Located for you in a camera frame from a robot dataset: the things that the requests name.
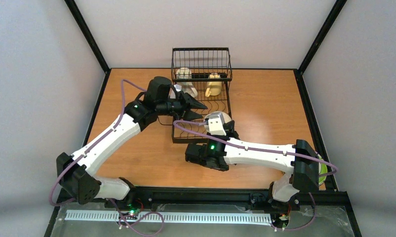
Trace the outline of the white floral mug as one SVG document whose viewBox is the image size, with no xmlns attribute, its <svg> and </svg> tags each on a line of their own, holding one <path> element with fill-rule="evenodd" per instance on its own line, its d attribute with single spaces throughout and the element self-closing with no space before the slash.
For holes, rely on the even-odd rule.
<svg viewBox="0 0 396 237">
<path fill-rule="evenodd" d="M 187 81 L 178 82 L 182 86 L 182 91 L 190 94 L 193 98 L 196 98 L 198 91 L 195 86 L 189 80 L 192 79 L 192 71 L 189 68 L 182 67 L 175 72 L 176 79 L 187 79 Z"/>
</svg>

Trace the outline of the white bowl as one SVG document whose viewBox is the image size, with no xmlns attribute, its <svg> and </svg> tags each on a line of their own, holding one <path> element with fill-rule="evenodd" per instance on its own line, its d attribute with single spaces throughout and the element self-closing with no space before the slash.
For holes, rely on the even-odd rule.
<svg viewBox="0 0 396 237">
<path fill-rule="evenodd" d="M 225 123 L 228 123 L 228 122 L 232 121 L 231 116 L 230 116 L 228 113 L 223 112 L 223 111 L 214 111 L 214 112 L 211 112 L 210 114 L 207 114 L 207 115 L 204 117 L 204 120 L 208 120 L 209 117 L 212 116 L 212 115 L 221 115 L 221 117 L 223 118 L 223 120 L 224 120 Z"/>
</svg>

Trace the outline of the yellow mug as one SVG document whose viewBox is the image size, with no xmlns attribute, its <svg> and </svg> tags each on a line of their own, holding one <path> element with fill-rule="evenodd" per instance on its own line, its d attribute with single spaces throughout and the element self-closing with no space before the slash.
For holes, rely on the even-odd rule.
<svg viewBox="0 0 396 237">
<path fill-rule="evenodd" d="M 209 79 L 220 79 L 221 76 L 218 73 L 211 73 Z M 209 81 L 207 83 L 205 97 L 218 96 L 222 90 L 222 81 Z"/>
</svg>

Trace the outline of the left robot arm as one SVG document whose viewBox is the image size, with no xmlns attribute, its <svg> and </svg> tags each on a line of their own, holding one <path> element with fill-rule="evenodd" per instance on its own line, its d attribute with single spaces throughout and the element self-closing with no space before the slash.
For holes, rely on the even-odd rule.
<svg viewBox="0 0 396 237">
<path fill-rule="evenodd" d="M 132 102 L 123 102 L 121 113 L 96 138 L 71 155 L 62 153 L 57 157 L 54 187 L 60 185 L 71 196 L 69 202 L 81 205 L 96 198 L 133 202 L 136 187 L 125 178 L 97 176 L 102 164 L 159 116 L 193 121 L 203 117 L 195 110 L 206 109 L 190 94 L 177 91 L 170 79 L 154 77 Z"/>
</svg>

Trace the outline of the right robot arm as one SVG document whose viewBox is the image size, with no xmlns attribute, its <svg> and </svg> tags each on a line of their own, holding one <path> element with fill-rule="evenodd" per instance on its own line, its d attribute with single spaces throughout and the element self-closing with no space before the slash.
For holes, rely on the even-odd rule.
<svg viewBox="0 0 396 237">
<path fill-rule="evenodd" d="M 298 139 L 288 145 L 245 142 L 239 139 L 233 120 L 222 126 L 218 121 L 208 121 L 204 127 L 207 142 L 189 144 L 185 151 L 187 162 L 218 171 L 227 171 L 232 164 L 280 170 L 283 176 L 270 186 L 270 198 L 280 202 L 288 202 L 298 192 L 318 190 L 318 157 L 307 141 Z"/>
</svg>

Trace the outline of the black wire dish rack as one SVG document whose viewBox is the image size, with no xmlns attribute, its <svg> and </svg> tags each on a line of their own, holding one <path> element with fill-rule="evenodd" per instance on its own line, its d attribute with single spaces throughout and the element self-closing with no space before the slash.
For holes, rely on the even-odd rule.
<svg viewBox="0 0 396 237">
<path fill-rule="evenodd" d="M 194 112 L 205 117 L 214 111 L 223 111 L 231 115 L 230 82 L 233 79 L 231 55 L 228 47 L 175 47 L 171 56 L 171 78 L 174 84 L 187 79 L 176 79 L 177 69 L 186 67 L 192 71 L 193 83 L 198 95 L 197 101 L 205 104 L 207 110 L 195 109 Z M 220 79 L 209 79 L 211 73 L 218 73 Z M 222 90 L 218 96 L 205 97 L 209 81 L 222 81 Z"/>
</svg>

